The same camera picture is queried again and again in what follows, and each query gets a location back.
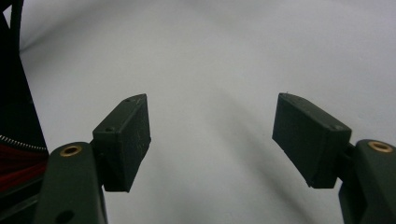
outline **screw hole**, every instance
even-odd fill
[[[393,148],[390,147],[389,145],[385,144],[385,143],[381,143],[381,142],[369,142],[369,146],[376,150],[376,151],[380,151],[380,152],[392,152]]]
[[[71,157],[71,156],[78,154],[81,150],[82,150],[82,147],[79,147],[79,146],[66,147],[61,151],[61,156],[62,157]]]
[[[69,222],[73,218],[73,216],[74,216],[73,211],[71,210],[63,211],[56,217],[55,222],[58,224],[64,224]]]

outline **white surface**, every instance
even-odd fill
[[[390,0],[32,0],[21,58],[51,150],[145,92],[152,143],[110,223],[342,223],[271,139],[279,92],[396,144]]]

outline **metal zipper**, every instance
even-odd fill
[[[17,147],[19,149],[32,150],[32,151],[47,151],[46,147],[36,147],[22,142],[18,142],[9,137],[5,137],[1,134],[0,134],[0,143],[4,143],[10,147]]]

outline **brass screw insert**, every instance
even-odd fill
[[[82,150],[80,146],[70,146],[62,149],[61,156],[62,157],[71,157],[78,154]]]
[[[382,142],[374,142],[374,141],[372,141],[372,142],[369,142],[368,145],[372,149],[374,149],[376,151],[379,151],[379,152],[390,153],[390,152],[393,151],[393,148],[390,145],[382,143]]]

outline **red fabric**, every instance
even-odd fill
[[[0,145],[0,192],[42,175],[48,152],[29,152]]]

